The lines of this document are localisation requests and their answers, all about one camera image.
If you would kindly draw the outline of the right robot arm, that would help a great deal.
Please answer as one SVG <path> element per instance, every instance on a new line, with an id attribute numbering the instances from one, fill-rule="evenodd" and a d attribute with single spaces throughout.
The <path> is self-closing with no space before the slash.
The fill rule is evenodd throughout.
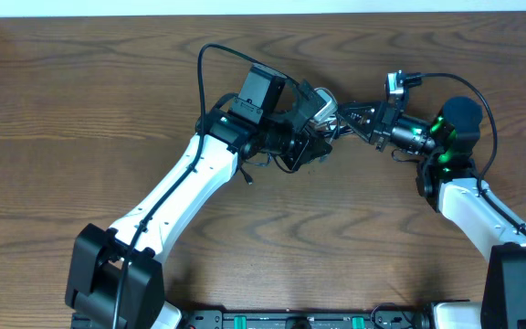
<path id="1" fill-rule="evenodd" d="M 362 140 L 392 144 L 416 163 L 419 195 L 454 223 L 488 263 L 481 302 L 432 302 L 416 328 L 526 328 L 526 222 L 494 195 L 477 170 L 481 106 L 468 97 L 446 101 L 432 122 L 405 115 L 406 98 L 350 102 L 336 115 Z"/>

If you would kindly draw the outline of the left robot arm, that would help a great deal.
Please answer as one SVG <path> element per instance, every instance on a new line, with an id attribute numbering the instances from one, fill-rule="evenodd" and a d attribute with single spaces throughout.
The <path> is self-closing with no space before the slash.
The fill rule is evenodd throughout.
<path id="1" fill-rule="evenodd" d="M 175 328 L 182 312 L 168 303 L 163 266 L 207 199 L 257 154 L 288 172 L 331 151 L 315 125 L 337 109 L 328 91 L 251 66 L 238 93 L 222 96 L 196 123 L 173 169 L 133 210 L 108 228 L 76 237 L 65 303 L 99 328 Z"/>

